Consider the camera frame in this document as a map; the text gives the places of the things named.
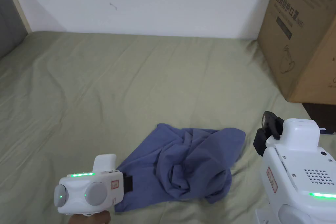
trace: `blue cloth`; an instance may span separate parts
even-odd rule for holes
[[[118,167],[133,177],[133,191],[116,212],[163,201],[203,198],[214,203],[227,195],[230,167],[238,159],[245,133],[239,129],[157,128]]]

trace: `human hand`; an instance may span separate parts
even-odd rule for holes
[[[102,211],[91,216],[83,214],[74,214],[71,216],[68,224],[108,224],[111,221],[109,211]]]

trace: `red sticker label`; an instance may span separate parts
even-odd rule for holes
[[[111,182],[111,190],[119,187],[119,181],[114,180]]]
[[[266,173],[267,173],[267,177],[269,179],[269,182],[271,183],[271,186],[273,188],[273,191],[274,191],[274,193],[276,193],[277,190],[278,190],[278,184],[274,179],[274,176],[273,176],[273,173],[272,173],[271,169],[268,168]]]

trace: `green led light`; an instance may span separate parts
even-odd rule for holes
[[[93,176],[95,173],[78,173],[78,174],[72,174],[71,177],[81,177],[81,176]]]
[[[336,194],[328,194],[328,193],[310,193],[309,195],[317,197],[317,198],[334,198],[336,199]]]

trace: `mattress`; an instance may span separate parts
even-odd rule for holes
[[[67,223],[53,205],[59,179],[103,153],[120,164],[167,123],[246,132],[228,196],[111,209],[112,222],[251,223],[267,204],[252,145],[264,111],[309,118],[281,96],[256,41],[31,33],[0,61],[0,222]],[[321,145],[335,154],[333,140]]]

